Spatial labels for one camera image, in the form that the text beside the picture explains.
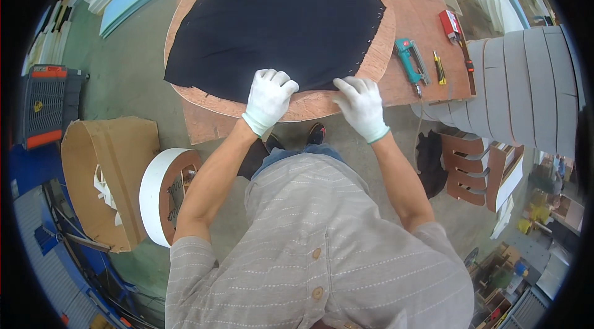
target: white glove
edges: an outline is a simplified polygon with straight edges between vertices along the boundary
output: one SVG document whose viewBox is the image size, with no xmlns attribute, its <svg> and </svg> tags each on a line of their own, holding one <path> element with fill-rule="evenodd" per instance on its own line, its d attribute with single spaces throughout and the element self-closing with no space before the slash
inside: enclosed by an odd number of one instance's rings
<svg viewBox="0 0 594 329">
<path fill-rule="evenodd" d="M 384 123 L 380 89 L 374 81 L 346 77 L 336 78 L 333 83 L 346 98 L 334 96 L 332 101 L 338 105 L 346 121 L 367 140 L 367 143 L 380 140 L 390 131 Z"/>
<path fill-rule="evenodd" d="M 299 84 L 284 71 L 258 70 L 249 90 L 248 107 L 241 117 L 262 137 L 287 112 L 289 99 L 298 90 Z"/>
</svg>

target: cardboard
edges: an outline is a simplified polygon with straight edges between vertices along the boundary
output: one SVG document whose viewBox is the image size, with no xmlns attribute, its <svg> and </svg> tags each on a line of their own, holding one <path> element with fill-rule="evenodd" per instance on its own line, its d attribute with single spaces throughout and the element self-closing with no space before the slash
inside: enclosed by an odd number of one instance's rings
<svg viewBox="0 0 594 329">
<path fill-rule="evenodd" d="M 147 166 L 159 153 L 155 122 L 138 117 L 74 121 L 62 141 L 62 168 L 74 211 L 88 237 L 109 245 L 111 252 L 133 250 L 146 236 L 138 193 Z M 97 164 L 114 197 L 116 211 L 93 187 Z"/>
</svg>

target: black cloth pile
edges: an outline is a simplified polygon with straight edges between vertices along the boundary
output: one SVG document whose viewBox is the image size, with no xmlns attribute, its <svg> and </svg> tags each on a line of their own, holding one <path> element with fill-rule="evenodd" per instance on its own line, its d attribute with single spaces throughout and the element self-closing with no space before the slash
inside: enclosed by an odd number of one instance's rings
<svg viewBox="0 0 594 329">
<path fill-rule="evenodd" d="M 197 0 L 165 80 L 246 103 L 256 70 L 282 70 L 299 90 L 335 90 L 354 75 L 383 17 L 381 0 Z"/>
<path fill-rule="evenodd" d="M 419 144 L 416 146 L 419 155 L 416 167 L 420 171 L 419 178 L 427 198 L 431 199 L 443 190 L 447 181 L 447 172 L 441 167 L 441 136 L 429 131 L 427 137 L 419 133 Z"/>
</svg>

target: red box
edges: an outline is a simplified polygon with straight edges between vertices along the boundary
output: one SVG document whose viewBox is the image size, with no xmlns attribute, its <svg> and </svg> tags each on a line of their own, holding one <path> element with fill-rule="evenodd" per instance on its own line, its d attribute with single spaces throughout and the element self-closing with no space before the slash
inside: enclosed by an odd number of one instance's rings
<svg viewBox="0 0 594 329">
<path fill-rule="evenodd" d="M 460 36 L 460 25 L 456 19 L 456 15 L 448 10 L 444 10 L 440 13 L 440 20 L 445 30 L 445 35 L 452 42 L 459 42 L 462 37 Z"/>
</svg>

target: teal stapler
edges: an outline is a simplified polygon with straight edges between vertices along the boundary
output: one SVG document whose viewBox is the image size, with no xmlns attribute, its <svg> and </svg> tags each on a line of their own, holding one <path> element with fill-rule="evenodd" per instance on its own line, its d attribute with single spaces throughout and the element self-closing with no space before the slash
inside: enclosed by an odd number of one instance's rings
<svg viewBox="0 0 594 329">
<path fill-rule="evenodd" d="M 416 94 L 421 98 L 422 94 L 420 92 L 419 81 L 423 80 L 423 84 L 428 86 L 431 84 L 431 80 L 429 79 L 427 68 L 425 67 L 423 58 L 420 56 L 416 43 L 408 38 L 396 39 L 394 41 L 394 48 L 398 52 L 398 57 L 400 57 L 402 66 L 405 68 L 409 82 L 411 82 L 415 88 Z M 415 59 L 417 70 L 419 71 L 418 73 L 415 72 L 415 68 L 413 68 L 411 64 L 411 56 Z"/>
</svg>

